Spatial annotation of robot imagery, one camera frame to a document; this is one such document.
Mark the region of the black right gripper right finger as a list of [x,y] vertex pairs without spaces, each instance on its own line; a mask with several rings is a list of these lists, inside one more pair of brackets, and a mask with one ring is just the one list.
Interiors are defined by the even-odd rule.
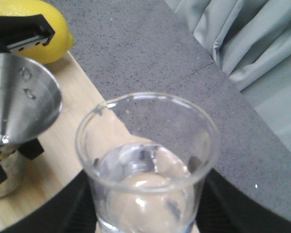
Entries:
[[205,179],[196,223],[201,233],[291,233],[291,222],[265,209],[215,169]]

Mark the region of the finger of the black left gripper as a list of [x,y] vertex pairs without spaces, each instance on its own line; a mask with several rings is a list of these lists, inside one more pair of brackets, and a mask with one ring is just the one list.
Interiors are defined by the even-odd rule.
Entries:
[[44,152],[38,139],[23,144],[5,144],[0,146],[0,184],[8,179],[7,169],[3,167],[3,160],[8,159],[15,152],[27,159],[33,160]]
[[47,46],[55,35],[42,14],[0,16],[0,53],[19,52],[38,45]]

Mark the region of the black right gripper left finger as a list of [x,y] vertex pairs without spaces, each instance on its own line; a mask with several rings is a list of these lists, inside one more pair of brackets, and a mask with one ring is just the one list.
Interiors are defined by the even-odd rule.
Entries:
[[2,233],[94,233],[97,217],[88,177],[82,170],[36,211]]

